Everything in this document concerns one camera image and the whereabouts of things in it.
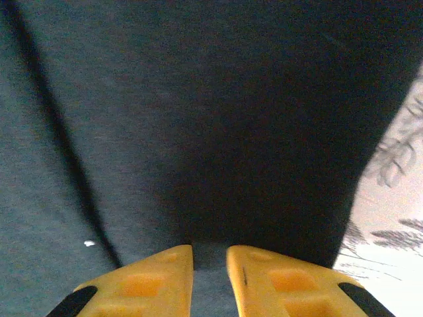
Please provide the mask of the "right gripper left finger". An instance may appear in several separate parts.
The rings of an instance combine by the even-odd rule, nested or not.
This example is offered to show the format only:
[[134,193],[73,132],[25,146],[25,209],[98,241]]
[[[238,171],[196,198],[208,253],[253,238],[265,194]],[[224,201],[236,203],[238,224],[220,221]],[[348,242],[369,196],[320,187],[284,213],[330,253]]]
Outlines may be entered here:
[[189,317],[193,254],[180,245],[79,285],[48,316]]

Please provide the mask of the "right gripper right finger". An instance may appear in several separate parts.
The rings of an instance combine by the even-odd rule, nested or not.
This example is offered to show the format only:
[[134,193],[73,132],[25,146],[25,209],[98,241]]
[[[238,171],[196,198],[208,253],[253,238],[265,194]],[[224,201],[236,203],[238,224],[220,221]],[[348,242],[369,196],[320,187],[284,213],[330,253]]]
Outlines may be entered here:
[[392,316],[351,277],[275,252],[232,246],[227,271],[241,317]]

